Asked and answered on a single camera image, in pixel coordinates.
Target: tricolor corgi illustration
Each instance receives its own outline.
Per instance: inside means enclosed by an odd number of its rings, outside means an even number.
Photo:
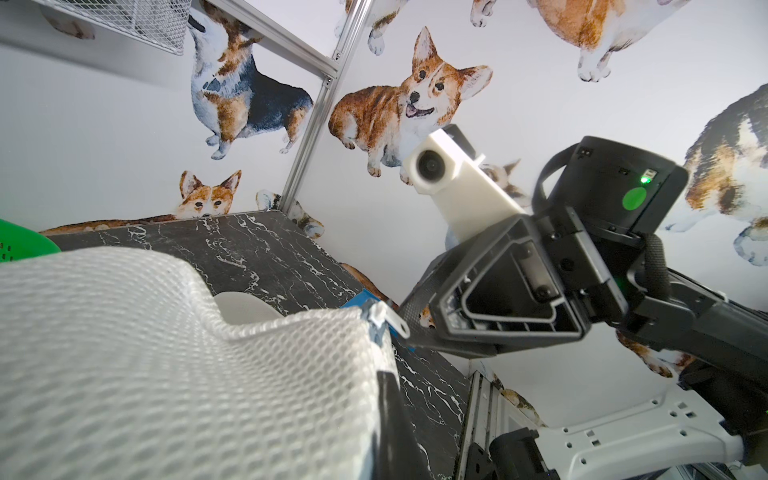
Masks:
[[[668,379],[672,378],[673,371],[679,375],[685,367],[689,366],[696,359],[695,356],[676,350],[661,350],[657,352],[628,339],[618,330],[616,330],[616,338],[621,342],[621,345],[626,346],[635,355],[639,356],[651,372],[658,373]]]
[[[427,27],[416,39],[412,73],[399,87],[368,87],[347,94],[333,109],[328,128],[345,147],[368,153],[368,173],[381,176],[381,164],[400,167],[426,137],[451,122],[462,101],[491,81],[485,65],[458,70],[442,60]]]
[[[349,15],[349,9],[352,8],[353,0],[341,0],[339,3],[345,4],[346,15],[339,20],[339,24],[336,26],[336,37],[341,36],[341,32],[344,29],[344,23],[346,22],[346,16]],[[384,32],[386,28],[392,23],[400,10],[406,6],[408,0],[376,0],[371,6],[371,13],[369,14],[369,26],[371,32],[368,35],[368,49],[376,55],[384,53]]]
[[[235,190],[237,190],[237,185],[240,184],[241,175],[242,172],[238,170],[216,187],[209,187],[203,185],[203,182],[199,181],[192,172],[186,170],[181,174],[181,181],[179,182],[181,204],[176,209],[175,214],[140,218],[138,220],[96,220],[95,222],[73,223],[72,225],[44,230],[40,233],[55,235],[57,233],[90,232],[113,227],[126,227],[128,225],[145,225],[147,223],[167,222],[169,220],[225,215],[229,213],[230,207],[232,207],[232,199]]]
[[[80,38],[81,40],[93,40],[96,38],[94,26],[85,20],[72,17],[59,10],[54,10],[53,8],[44,5],[40,5],[40,13],[51,27],[59,30],[65,35]]]
[[[382,291],[373,284],[371,279],[365,276],[360,270],[356,269],[352,265],[349,265],[348,263],[340,263],[339,265],[343,266],[344,270],[348,271],[352,276],[354,276],[357,281],[360,282],[370,293],[376,295],[379,300],[386,302],[389,306],[392,307],[393,310],[400,308],[397,303],[394,303],[387,295],[382,293]]]
[[[251,45],[261,35],[231,15],[203,1],[205,13],[191,9],[189,30],[195,44],[192,105],[197,119],[213,135],[205,141],[220,160],[236,138],[285,128],[281,154],[296,143],[312,110],[303,89],[282,84],[259,72]]]
[[[756,266],[768,265],[768,84],[713,118],[685,157],[690,174],[685,199],[664,228],[684,232],[712,214],[750,225],[733,242]]]
[[[256,194],[257,210],[277,210],[280,208],[280,195],[269,190],[259,190]],[[326,228],[322,223],[310,217],[298,201],[293,202],[293,208],[288,213],[288,218],[294,222],[312,240],[320,238]]]
[[[516,201],[518,205],[523,207],[526,211],[529,211],[531,209],[531,196],[510,181],[512,171],[519,164],[520,159],[506,164],[504,167],[494,164],[481,164],[480,170],[485,172],[485,174],[505,191],[512,200]],[[456,238],[456,235],[453,234],[453,231],[448,228],[448,232],[445,234],[445,249],[450,250],[456,245],[458,245],[458,239]]]
[[[523,415],[528,417],[528,420],[531,420],[534,425],[537,427],[547,426],[547,424],[541,420],[541,417],[538,415],[538,412],[536,412],[536,409],[533,408],[533,405],[531,405],[531,403],[526,400],[524,396],[520,395],[515,390],[504,388],[501,379],[496,376],[495,373],[493,374],[493,382],[491,382],[491,384],[499,390],[504,398],[509,400],[512,405],[517,407],[517,409],[520,410]]]
[[[600,81],[608,60],[648,34],[690,0],[528,0],[558,37],[581,49],[578,77]],[[484,27],[496,0],[473,0],[470,20]]]

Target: black marble countertop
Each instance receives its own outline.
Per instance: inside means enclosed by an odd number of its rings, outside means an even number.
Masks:
[[[200,272],[213,295],[252,293],[284,315],[336,308],[360,283],[280,212],[253,212],[51,237],[62,250],[112,245],[169,253]],[[437,352],[392,340],[400,387],[432,478],[453,475],[468,380]]]

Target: white mesh fabric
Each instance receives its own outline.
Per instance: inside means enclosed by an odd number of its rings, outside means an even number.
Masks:
[[[360,478],[395,365],[359,308],[227,325],[128,248],[2,264],[0,327],[3,479]]]

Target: green basket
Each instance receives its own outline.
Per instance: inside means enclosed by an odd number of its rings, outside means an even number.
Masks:
[[[46,236],[0,220],[0,263],[57,252],[61,249]]]

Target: corgi ear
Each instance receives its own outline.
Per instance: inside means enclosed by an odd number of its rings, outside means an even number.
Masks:
[[[192,192],[202,186],[203,182],[199,181],[189,170],[185,170],[184,173],[181,174],[181,181],[179,182],[181,198],[189,197]]]
[[[491,165],[491,164],[480,165],[480,170],[482,170],[482,172],[484,174],[486,174],[488,176],[488,178],[490,178],[493,183],[498,182],[498,175],[496,175],[496,169],[497,168],[498,167],[496,167],[495,165]]]
[[[493,70],[485,65],[465,68],[458,72],[462,76],[462,101],[474,97],[487,87],[493,76]]]
[[[518,164],[520,164],[520,159],[513,160],[504,166],[504,171],[507,172],[507,175],[509,175],[515,169],[515,167],[518,166]]]
[[[237,185],[240,185],[240,176],[243,174],[242,170],[238,170],[235,173],[233,173],[229,178],[227,178],[225,181],[221,182],[220,187],[224,187],[228,190],[232,190],[232,193],[235,193],[235,190],[237,190]]]
[[[435,44],[432,43],[432,36],[427,27],[422,28],[419,37],[416,39],[416,45],[413,47],[413,70],[426,61],[428,58],[437,55]]]

